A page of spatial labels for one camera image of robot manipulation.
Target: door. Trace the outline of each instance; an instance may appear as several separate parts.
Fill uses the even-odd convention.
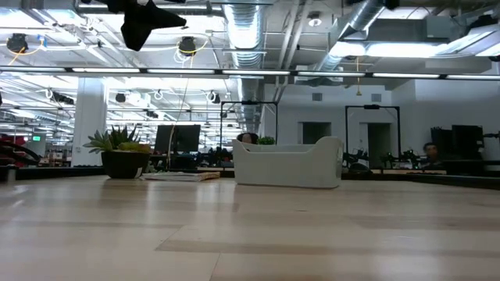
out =
[[[381,156],[391,152],[391,124],[368,123],[368,156],[370,168],[383,166]]]
[[[302,123],[302,144],[315,144],[320,138],[329,136],[331,136],[331,123]]]

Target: white column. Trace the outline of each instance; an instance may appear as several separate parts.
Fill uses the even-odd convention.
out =
[[[73,157],[71,165],[101,165],[100,154],[89,154],[91,148],[83,145],[89,142],[98,130],[106,129],[109,91],[102,78],[80,78],[78,80],[77,110],[73,136]]]

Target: fluorescent light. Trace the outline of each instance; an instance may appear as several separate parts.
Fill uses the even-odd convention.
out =
[[[373,77],[384,78],[415,78],[415,79],[437,79],[439,74],[411,74],[411,73],[374,73]]]
[[[210,69],[148,69],[149,73],[165,73],[165,74],[214,74],[215,71]]]
[[[290,75],[290,71],[276,70],[223,70],[223,74],[230,75]]]
[[[31,133],[7,133],[7,136],[27,137],[31,136]]]
[[[451,80],[500,80],[499,75],[448,75]]]
[[[299,71],[299,76],[364,77],[365,73]]]
[[[35,115],[31,112],[27,112],[24,110],[19,110],[19,109],[10,109],[13,115],[23,117],[23,118],[29,118],[29,119],[34,119]]]
[[[26,67],[26,66],[2,66],[0,71],[13,72],[65,72],[62,67]]]
[[[337,42],[329,52],[332,56],[346,57],[349,55],[364,56],[365,46],[359,43]]]
[[[374,43],[366,55],[388,58],[430,58],[438,52],[437,45],[416,43]]]
[[[139,69],[134,68],[73,68],[74,72],[89,72],[89,73],[139,73]]]
[[[63,128],[57,128],[57,130],[61,131],[61,132],[64,132],[64,133],[72,133],[73,132],[72,130],[63,129]]]

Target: wooden table surface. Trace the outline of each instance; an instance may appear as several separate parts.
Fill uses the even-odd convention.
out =
[[[500,280],[494,190],[94,176],[1,186],[0,209],[0,280]]]

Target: man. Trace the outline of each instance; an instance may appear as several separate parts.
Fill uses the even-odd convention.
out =
[[[442,163],[439,159],[438,146],[435,143],[426,143],[423,146],[423,151],[427,159],[422,162],[422,167],[425,169],[442,169]]]

